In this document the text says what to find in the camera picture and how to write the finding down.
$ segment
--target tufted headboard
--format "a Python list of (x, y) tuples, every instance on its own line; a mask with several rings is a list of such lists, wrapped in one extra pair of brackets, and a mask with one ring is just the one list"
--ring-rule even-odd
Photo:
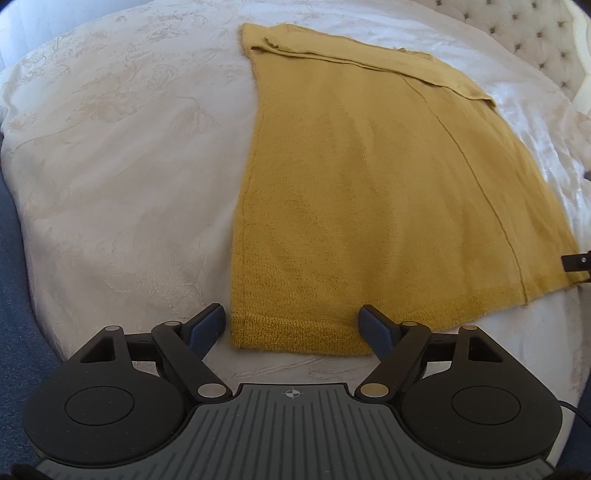
[(415, 1), (488, 33), (544, 72), (571, 100), (591, 74), (589, 19), (570, 0)]

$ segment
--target gray grooved plate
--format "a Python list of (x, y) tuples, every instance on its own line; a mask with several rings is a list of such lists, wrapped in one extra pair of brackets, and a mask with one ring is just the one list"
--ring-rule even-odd
[(341, 384), (244, 385), (197, 408), (162, 450), (127, 465), (73, 468), (42, 460), (54, 480), (541, 480), (542, 459), (502, 469), (456, 465), (416, 445), (389, 408)]

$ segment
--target knit sweater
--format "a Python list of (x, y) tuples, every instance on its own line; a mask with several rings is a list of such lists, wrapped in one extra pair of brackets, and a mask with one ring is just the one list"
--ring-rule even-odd
[(587, 277), (493, 99), (436, 58), (245, 24), (259, 105), (235, 216), (239, 348), (360, 355), (356, 314), (448, 329)]

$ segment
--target blue carpet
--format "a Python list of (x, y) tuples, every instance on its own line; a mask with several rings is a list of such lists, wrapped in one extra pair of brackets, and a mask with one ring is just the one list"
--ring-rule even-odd
[(21, 409), (58, 364), (33, 316), (21, 225), (0, 174), (0, 473), (12, 463), (37, 463)]
[[(587, 418), (591, 418), (591, 379), (579, 403)], [(591, 429), (580, 419), (575, 418), (573, 429), (570, 431), (569, 441), (560, 457), (559, 467), (578, 468), (591, 472)]]

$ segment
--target white bedspread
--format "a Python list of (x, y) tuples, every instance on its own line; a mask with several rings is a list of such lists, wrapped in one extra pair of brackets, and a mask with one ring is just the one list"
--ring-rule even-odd
[[(106, 325), (149, 331), (214, 301), (229, 311), (232, 216), (256, 113), (239, 43), (245, 21), (426, 51), (463, 70), (496, 99), (581, 249), (591, 249), (583, 179), (591, 121), (483, 32), (404, 0), (156, 0), (62, 35), (0, 76), (2, 171), (22, 221), (35, 312), (62, 356)], [(589, 358), (577, 289), (477, 323), (558, 398), (578, 402)], [(238, 352), (227, 335), (206, 361), (232, 388), (354, 387), (376, 364)]]

